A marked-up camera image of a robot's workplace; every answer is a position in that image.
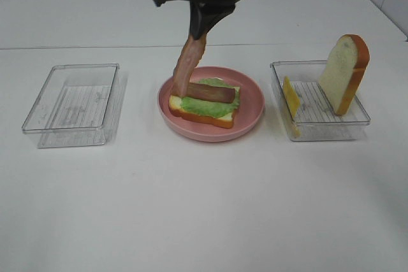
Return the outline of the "pink bacon strip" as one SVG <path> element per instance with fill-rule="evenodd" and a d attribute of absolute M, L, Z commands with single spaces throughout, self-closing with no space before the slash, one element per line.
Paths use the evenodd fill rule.
<path fill-rule="evenodd" d="M 174 95 L 186 96 L 191 74 L 203 57 L 206 44 L 207 33 L 204 33 L 199 39 L 194 39 L 192 35 L 188 36 L 173 71 L 172 92 Z"/>

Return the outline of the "brown bacon strip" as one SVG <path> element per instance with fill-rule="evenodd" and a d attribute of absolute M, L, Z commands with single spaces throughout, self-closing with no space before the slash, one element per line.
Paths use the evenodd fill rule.
<path fill-rule="evenodd" d="M 235 89 L 202 83 L 189 83 L 186 96 L 210 102 L 232 103 L 235 98 Z"/>

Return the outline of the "green lettuce leaf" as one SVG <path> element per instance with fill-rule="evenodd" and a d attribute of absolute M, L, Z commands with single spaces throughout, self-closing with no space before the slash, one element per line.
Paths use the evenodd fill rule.
<path fill-rule="evenodd" d="M 226 83 L 220 78 L 203 78 L 198 81 L 200 84 L 213 87 L 234 88 L 235 98 L 231 103 L 212 102 L 193 97 L 183 97 L 179 99 L 180 106 L 184 111 L 200 116 L 221 118 L 229 113 L 233 113 L 240 106 L 240 87 Z"/>

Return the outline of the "white bread slice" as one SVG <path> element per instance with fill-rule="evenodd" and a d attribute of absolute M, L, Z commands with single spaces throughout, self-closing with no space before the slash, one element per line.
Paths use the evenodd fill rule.
<path fill-rule="evenodd" d="M 213 118 L 209 116 L 200 116 L 200 115 L 195 115 L 193 113 L 189 113 L 187 111 L 184 111 L 181 106 L 179 99 L 181 97 L 171 95 L 168 100 L 168 108 L 169 111 L 172 115 L 176 117 L 181 117 L 182 119 L 191 121 L 191 122 L 197 122 L 201 124 L 210 124 L 214 125 L 216 127 L 222 127 L 226 129 L 231 129 L 234 125 L 234 119 L 236 112 L 238 111 L 235 110 L 233 113 L 229 113 L 221 118 Z"/>
<path fill-rule="evenodd" d="M 318 80 L 334 114 L 347 113 L 369 61 L 368 47 L 359 35 L 345 34 L 337 40 Z"/>

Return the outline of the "pink round plate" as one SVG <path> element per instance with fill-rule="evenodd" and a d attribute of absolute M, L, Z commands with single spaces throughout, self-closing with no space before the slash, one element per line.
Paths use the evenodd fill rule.
<path fill-rule="evenodd" d="M 172 81 L 163 83 L 157 103 L 166 124 L 175 132 L 197 141 L 222 142 L 241 137 L 249 132 L 261 118 L 265 99 L 259 85 L 247 75 L 230 68 L 204 66 L 196 68 L 191 80 L 196 82 L 202 78 L 220 78 L 226 83 L 240 87 L 240 106 L 235 114 L 233 127 L 230 129 L 210 124 L 191 122 L 171 114 L 168 107 Z"/>

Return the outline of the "yellow cheese slice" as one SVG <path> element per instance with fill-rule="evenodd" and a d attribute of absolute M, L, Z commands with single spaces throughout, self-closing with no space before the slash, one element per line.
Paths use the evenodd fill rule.
<path fill-rule="evenodd" d="M 294 138 L 298 138 L 301 135 L 301 133 L 299 128 L 297 128 L 295 124 L 295 117 L 300 107 L 300 98 L 298 97 L 298 94 L 294 90 L 294 87 L 291 85 L 288 76 L 284 77 L 282 90 L 290 114 L 291 130 L 293 132 Z"/>

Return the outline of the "clear left plastic container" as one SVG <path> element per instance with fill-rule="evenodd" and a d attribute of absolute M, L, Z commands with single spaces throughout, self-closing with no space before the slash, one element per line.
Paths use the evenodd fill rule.
<path fill-rule="evenodd" d="M 54 66 L 22 132 L 37 148 L 104 145 L 115 136 L 125 87 L 116 63 Z"/>

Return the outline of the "clear plastic container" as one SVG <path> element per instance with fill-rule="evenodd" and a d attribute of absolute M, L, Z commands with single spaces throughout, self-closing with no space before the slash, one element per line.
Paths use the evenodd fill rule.
<path fill-rule="evenodd" d="M 37 148 L 104 145 L 115 136 L 125 87 L 116 63 L 54 66 L 22 132 Z"/>
<path fill-rule="evenodd" d="M 345 115 L 336 115 L 318 84 L 326 61 L 277 61 L 271 63 L 272 90 L 288 137 L 292 141 L 349 141 L 365 136 L 371 119 L 355 97 Z M 291 111 L 284 95 L 288 78 L 300 105 Z"/>

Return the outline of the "clear right plastic container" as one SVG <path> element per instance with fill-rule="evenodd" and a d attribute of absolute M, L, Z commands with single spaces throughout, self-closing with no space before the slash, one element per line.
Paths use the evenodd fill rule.
<path fill-rule="evenodd" d="M 355 97 L 345 115 L 336 115 L 318 84 L 326 61 L 277 61 L 271 63 L 272 90 L 288 137 L 292 141 L 349 141 L 365 136 L 371 119 Z M 291 111 L 284 95 L 288 78 L 300 105 Z"/>

